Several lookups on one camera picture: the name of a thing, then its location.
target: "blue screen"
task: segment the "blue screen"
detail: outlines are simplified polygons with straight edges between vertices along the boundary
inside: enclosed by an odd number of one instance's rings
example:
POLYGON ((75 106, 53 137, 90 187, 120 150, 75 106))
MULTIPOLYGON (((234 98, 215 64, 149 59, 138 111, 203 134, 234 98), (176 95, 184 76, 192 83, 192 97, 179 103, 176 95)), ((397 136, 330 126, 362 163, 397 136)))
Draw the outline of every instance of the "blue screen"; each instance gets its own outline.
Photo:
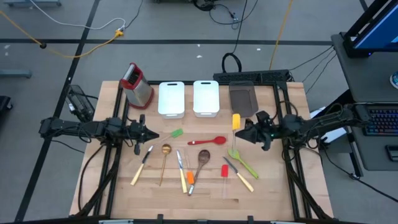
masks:
POLYGON ((398 50, 398 5, 395 5, 361 40, 356 49, 398 50))

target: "computer monitor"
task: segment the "computer monitor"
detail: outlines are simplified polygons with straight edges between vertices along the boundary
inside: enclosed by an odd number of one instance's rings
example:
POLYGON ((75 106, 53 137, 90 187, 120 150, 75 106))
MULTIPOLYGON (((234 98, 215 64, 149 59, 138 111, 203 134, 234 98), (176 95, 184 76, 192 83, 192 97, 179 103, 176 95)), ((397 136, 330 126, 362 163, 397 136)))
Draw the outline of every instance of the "computer monitor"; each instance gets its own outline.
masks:
POLYGON ((374 1, 345 34, 349 57, 368 57, 373 52, 398 52, 398 0, 374 1))

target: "kitchen utensil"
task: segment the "kitchen utensil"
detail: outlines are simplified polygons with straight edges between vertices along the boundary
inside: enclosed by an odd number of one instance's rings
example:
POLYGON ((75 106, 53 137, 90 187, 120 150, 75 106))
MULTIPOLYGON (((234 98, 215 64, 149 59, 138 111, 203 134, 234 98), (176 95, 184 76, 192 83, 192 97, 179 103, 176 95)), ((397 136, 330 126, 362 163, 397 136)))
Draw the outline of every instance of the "kitchen utensil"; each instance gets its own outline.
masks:
POLYGON ((162 166, 162 173, 160 175, 160 182, 159 182, 159 186, 162 185, 162 180, 163 180, 163 172, 164 172, 164 165, 166 165, 166 157, 167 155, 170 154, 170 152, 172 151, 172 147, 169 144, 164 144, 162 146, 162 152, 164 154, 164 159, 163 159, 163 166, 162 166))
POLYGON ((243 184, 250 190, 250 192, 254 191, 254 188, 252 185, 238 172, 236 167, 225 157, 223 157, 225 161, 229 164, 229 166, 232 168, 232 170, 235 171, 235 174, 242 180, 243 184))
POLYGON ((236 137, 235 132, 241 128, 241 115, 232 114, 232 150, 236 151, 236 137))
POLYGON ((240 114, 242 118, 250 118, 259 110, 252 81, 230 82, 229 101, 232 112, 240 114))
POLYGON ((199 155, 198 155, 198 162, 199 162, 199 166, 198 166, 198 170, 197 170, 197 173, 195 174, 195 182, 191 185, 191 188, 189 189, 189 192, 188 192, 188 196, 191 196, 192 195, 192 192, 193 192, 193 188, 195 187, 195 184, 198 182, 198 175, 199 175, 199 172, 200 172, 200 170, 201 170, 201 168, 208 162, 210 160, 210 152, 209 151, 207 151, 206 149, 204 149, 204 150, 202 150, 202 151, 200 151, 199 152, 199 155))
POLYGON ((180 151, 177 150, 178 164, 180 167, 180 175, 181 175, 181 184, 182 184, 182 192, 187 193, 187 183, 185 183, 184 173, 182 172, 182 158, 180 151))
POLYGON ((252 167, 250 167, 249 165, 247 165, 242 159, 241 156, 239 155, 238 150, 233 151, 232 149, 228 149, 228 154, 229 156, 231 156, 233 159, 236 159, 237 161, 239 161, 240 163, 242 163, 242 165, 251 173, 251 175, 253 175, 254 178, 258 179, 259 175, 257 174, 256 171, 254 171, 254 169, 252 167))
POLYGON ((183 134, 182 128, 177 129, 177 130, 173 131, 172 133, 170 133, 169 136, 167 136, 167 137, 163 138, 162 140, 160 140, 158 143, 160 143, 160 142, 162 142, 164 140, 168 140, 169 138, 177 138, 177 137, 179 137, 182 134, 183 134))
POLYGON ((195 180, 193 178, 193 172, 192 171, 188 171, 187 172, 187 179, 188 179, 188 184, 193 184, 195 183, 195 180))
POLYGON ((142 159, 142 164, 141 164, 141 166, 138 168, 138 171, 136 172, 136 175, 134 176, 134 178, 132 179, 132 181, 131 181, 131 185, 135 185, 136 184, 136 182, 137 182, 137 180, 138 180, 138 177, 140 176, 140 174, 141 174, 141 171, 142 171, 142 168, 144 168, 144 164, 145 164, 145 162, 146 162, 146 160, 148 159, 148 156, 149 156, 149 154, 150 154, 150 152, 151 152, 151 150, 154 148, 154 146, 151 146, 151 147, 149 147, 149 149, 148 149, 148 151, 147 151, 147 154, 145 154, 145 156, 144 156, 144 158, 142 159))
POLYGON ((187 169, 189 170, 187 172, 188 183, 193 184, 193 183, 195 183, 195 180, 193 179, 193 172, 192 172, 191 166, 189 165, 189 157, 188 157, 186 151, 183 151, 183 153, 184 153, 184 157, 185 157, 185 163, 187 164, 187 169))
POLYGON ((120 84, 130 106, 142 110, 149 106, 154 97, 154 89, 147 83, 144 73, 135 63, 130 63, 123 78, 120 79, 120 84))
POLYGON ((224 164, 221 166, 221 176, 224 177, 224 184, 223 184, 223 199, 226 198, 226 179, 228 177, 228 165, 224 164))
POLYGON ((197 145, 197 144, 203 144, 203 143, 209 143, 213 142, 215 144, 224 144, 226 142, 226 138, 224 136, 217 136, 212 140, 206 140, 206 141, 190 141, 188 142, 188 145, 197 145))

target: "yellow cable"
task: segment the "yellow cable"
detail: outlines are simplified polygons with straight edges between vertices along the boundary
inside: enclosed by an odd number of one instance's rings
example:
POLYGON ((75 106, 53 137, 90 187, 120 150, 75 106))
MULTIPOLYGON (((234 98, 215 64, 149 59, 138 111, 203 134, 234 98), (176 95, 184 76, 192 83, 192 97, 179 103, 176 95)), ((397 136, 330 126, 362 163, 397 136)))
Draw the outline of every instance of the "yellow cable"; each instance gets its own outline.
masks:
POLYGON ((280 40, 280 37, 282 36, 282 33, 284 31, 286 20, 287 20, 287 16, 289 15, 290 9, 292 8, 292 3, 293 3, 293 0, 290 0, 289 6, 287 7, 287 10, 286 10, 286 13, 285 13, 284 21, 283 21, 283 23, 282 23, 282 25, 280 27, 280 30, 279 30, 279 35, 278 35, 278 39, 276 40, 274 51, 272 53, 271 62, 269 64, 269 70, 271 70, 272 61, 274 60, 274 55, 276 53, 276 50, 278 49, 279 40, 280 40))
MULTIPOLYGON (((32 37, 30 34, 28 34, 24 29, 22 29, 19 25, 17 25, 12 19, 10 19, 3 11, 0 11, 0 14, 1 14, 2 16, 4 16, 4 18, 6 18, 14 27, 16 27, 17 29, 19 29, 19 30, 20 30, 21 32, 23 32, 26 36, 28 36, 31 40, 33 40, 36 44, 39 44, 40 46, 42 45, 42 43, 41 43, 40 41, 36 40, 34 37, 32 37)), ((84 53, 84 54, 76 55, 76 56, 64 55, 64 54, 62 54, 62 53, 60 53, 60 52, 57 52, 56 50, 53 50, 53 49, 47 49, 47 50, 49 50, 49 51, 50 51, 51 53, 53 53, 53 54, 56 54, 56 55, 59 55, 59 56, 65 57, 65 58, 80 58, 80 57, 84 57, 84 56, 86 56, 86 55, 91 54, 91 53, 92 53, 93 51, 95 51, 96 49, 98 49, 98 48, 100 48, 100 47, 102 47, 102 46, 104 46, 104 45, 107 45, 108 43, 114 41, 116 38, 118 38, 118 37, 120 37, 120 36, 123 36, 123 32, 120 31, 120 30, 116 30, 116 33, 115 33, 115 35, 114 35, 114 37, 113 37, 112 39, 108 40, 107 42, 105 42, 105 43, 103 43, 103 44, 97 45, 96 47, 92 48, 91 50, 89 50, 88 52, 86 52, 86 53, 84 53)))

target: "red spoon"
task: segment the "red spoon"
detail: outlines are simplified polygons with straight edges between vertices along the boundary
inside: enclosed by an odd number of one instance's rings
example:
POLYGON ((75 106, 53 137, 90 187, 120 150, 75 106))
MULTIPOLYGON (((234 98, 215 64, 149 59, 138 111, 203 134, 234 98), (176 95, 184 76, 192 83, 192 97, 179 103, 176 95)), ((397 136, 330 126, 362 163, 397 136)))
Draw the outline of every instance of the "red spoon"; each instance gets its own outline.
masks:
POLYGON ((215 137, 213 140, 207 140, 207 141, 191 141, 188 142, 188 145, 192 146, 192 145, 197 145, 197 144, 203 144, 203 143, 209 143, 209 142, 213 142, 216 144, 224 144, 226 142, 226 138, 223 136, 217 136, 215 137))

